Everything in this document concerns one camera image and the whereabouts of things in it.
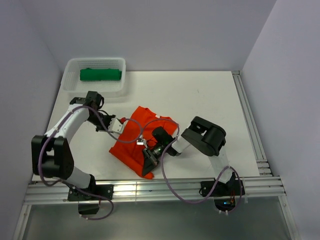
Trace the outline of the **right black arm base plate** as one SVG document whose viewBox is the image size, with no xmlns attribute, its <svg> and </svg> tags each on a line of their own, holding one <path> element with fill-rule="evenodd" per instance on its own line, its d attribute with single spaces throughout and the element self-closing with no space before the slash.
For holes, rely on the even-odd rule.
<svg viewBox="0 0 320 240">
<path fill-rule="evenodd" d="M 199 194 L 202 197 L 206 197 L 215 183 L 215 180 L 201 181 Z M 235 196 L 245 195 L 245 189 L 242 181 L 238 181 L 237 179 L 233 182 L 230 180 L 228 183 L 221 183 L 218 181 L 210 196 L 226 197 L 231 196 L 232 194 Z"/>
</svg>

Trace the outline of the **orange polo t shirt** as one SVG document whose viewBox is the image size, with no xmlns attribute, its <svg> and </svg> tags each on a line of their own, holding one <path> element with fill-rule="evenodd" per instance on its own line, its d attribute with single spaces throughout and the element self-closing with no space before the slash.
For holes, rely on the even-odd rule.
<svg viewBox="0 0 320 240">
<path fill-rule="evenodd" d="M 177 130 L 177 125 L 169 116 L 159 116 L 149 108 L 138 106 L 124 127 L 118 141 L 110 148 L 109 153 L 129 167 L 139 177 L 142 177 L 143 171 L 143 149 L 142 145 L 136 142 L 129 142 L 138 137 L 141 133 L 140 128 L 144 128 L 142 136 L 146 139 L 148 145 L 153 147 L 156 139 L 152 136 L 152 131 L 157 127 L 163 127 L 169 135 Z"/>
</svg>

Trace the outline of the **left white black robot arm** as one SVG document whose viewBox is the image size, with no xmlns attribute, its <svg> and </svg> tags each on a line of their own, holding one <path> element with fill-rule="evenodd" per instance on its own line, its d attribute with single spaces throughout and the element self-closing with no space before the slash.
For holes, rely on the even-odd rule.
<svg viewBox="0 0 320 240">
<path fill-rule="evenodd" d="M 42 180 L 53 178 L 79 188 L 79 194 L 86 200 L 95 198 L 98 193 L 95 177 L 75 166 L 69 143 L 84 122 L 94 125 L 97 132 L 122 133 L 120 120 L 101 111 L 103 105 L 104 97 L 96 91 L 88 91 L 86 97 L 74 97 L 50 130 L 32 138 L 33 173 Z"/>
</svg>

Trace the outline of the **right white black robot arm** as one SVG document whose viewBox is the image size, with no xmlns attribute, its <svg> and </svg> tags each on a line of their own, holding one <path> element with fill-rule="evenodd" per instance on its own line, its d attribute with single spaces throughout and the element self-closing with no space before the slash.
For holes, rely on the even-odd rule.
<svg viewBox="0 0 320 240">
<path fill-rule="evenodd" d="M 227 157 L 220 154 L 226 144 L 226 131 L 221 126 L 199 116 L 195 116 L 189 127 L 176 137 L 173 137 L 162 126 L 152 130 L 151 135 L 155 139 L 155 145 L 146 146 L 142 150 L 143 167 L 141 175 L 143 177 L 151 173 L 160 164 L 163 153 L 177 157 L 189 146 L 195 147 L 205 156 L 217 158 L 212 163 L 216 176 L 229 165 Z"/>
</svg>

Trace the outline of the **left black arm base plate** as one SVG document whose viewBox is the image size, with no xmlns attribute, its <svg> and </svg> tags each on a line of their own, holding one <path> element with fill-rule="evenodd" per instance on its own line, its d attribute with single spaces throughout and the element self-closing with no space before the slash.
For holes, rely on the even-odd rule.
<svg viewBox="0 0 320 240">
<path fill-rule="evenodd" d="M 114 193 L 113 184 L 98 184 L 93 189 L 70 188 L 67 196 L 69 202 L 84 202 L 98 200 L 112 200 Z"/>
</svg>

